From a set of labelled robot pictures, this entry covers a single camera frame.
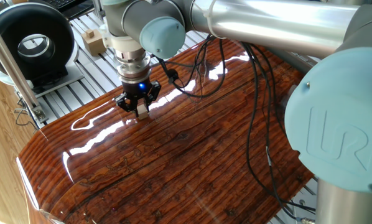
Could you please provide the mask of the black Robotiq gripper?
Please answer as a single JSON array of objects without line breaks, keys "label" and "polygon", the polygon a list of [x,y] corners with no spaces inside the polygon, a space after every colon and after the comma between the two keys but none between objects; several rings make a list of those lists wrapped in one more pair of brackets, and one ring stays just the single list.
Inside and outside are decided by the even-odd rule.
[{"label": "black Robotiq gripper", "polygon": [[156,101],[161,84],[156,81],[151,81],[148,77],[137,83],[123,83],[123,93],[114,97],[116,104],[126,112],[133,112],[138,117],[137,104],[138,99],[144,99],[144,106],[147,111],[153,101]]}]

